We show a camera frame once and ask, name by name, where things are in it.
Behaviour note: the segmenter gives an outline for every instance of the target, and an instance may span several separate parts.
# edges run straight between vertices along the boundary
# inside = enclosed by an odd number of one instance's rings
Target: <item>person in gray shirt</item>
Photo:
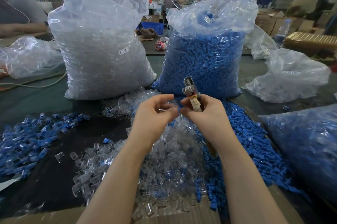
[[[0,0],[0,37],[46,32],[47,20],[35,0]]]

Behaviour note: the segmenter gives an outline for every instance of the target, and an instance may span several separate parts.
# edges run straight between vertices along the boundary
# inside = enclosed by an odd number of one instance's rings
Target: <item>white cable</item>
[[[50,85],[44,85],[44,86],[31,86],[31,85],[22,85],[22,84],[14,84],[14,83],[0,83],[0,86],[2,85],[16,85],[16,86],[24,86],[24,87],[29,87],[29,88],[46,88],[46,87],[49,87],[49,86],[52,86],[52,85],[55,85],[57,84],[58,82],[60,82],[65,76],[67,75],[67,72],[63,74],[63,76],[55,81],[54,83],[50,84]]]
[[[28,19],[28,23],[30,23],[30,19],[28,18],[27,15],[25,15],[23,12],[21,12],[19,9],[16,9],[14,6],[12,6],[10,3],[8,3],[6,0],[4,0],[7,4],[9,4],[11,7],[13,7],[15,10],[19,11],[20,13],[22,13],[25,17],[27,17]]]

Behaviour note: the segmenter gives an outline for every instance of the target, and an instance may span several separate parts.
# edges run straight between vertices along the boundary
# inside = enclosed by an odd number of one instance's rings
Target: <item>gray shirt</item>
[[[0,0],[0,24],[45,22],[47,15],[35,0]]]

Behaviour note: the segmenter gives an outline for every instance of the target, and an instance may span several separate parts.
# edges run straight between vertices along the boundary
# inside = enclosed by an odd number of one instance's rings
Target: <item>bag of blue plastic parts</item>
[[[171,8],[167,20],[174,30],[152,87],[183,96],[184,78],[192,76],[201,93],[238,95],[242,47],[257,12],[255,0],[202,0],[185,9]]]
[[[260,117],[297,174],[337,205],[337,104]]]

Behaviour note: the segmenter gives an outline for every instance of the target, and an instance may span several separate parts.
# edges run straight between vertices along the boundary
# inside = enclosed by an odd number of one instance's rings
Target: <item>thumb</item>
[[[191,120],[193,123],[195,123],[197,125],[199,117],[200,117],[200,112],[196,112],[191,110],[190,108],[184,107],[180,109],[180,113],[188,118],[189,120]]]
[[[160,113],[161,117],[165,120],[165,122],[172,123],[174,119],[178,117],[179,111],[178,108],[169,108],[165,112]]]

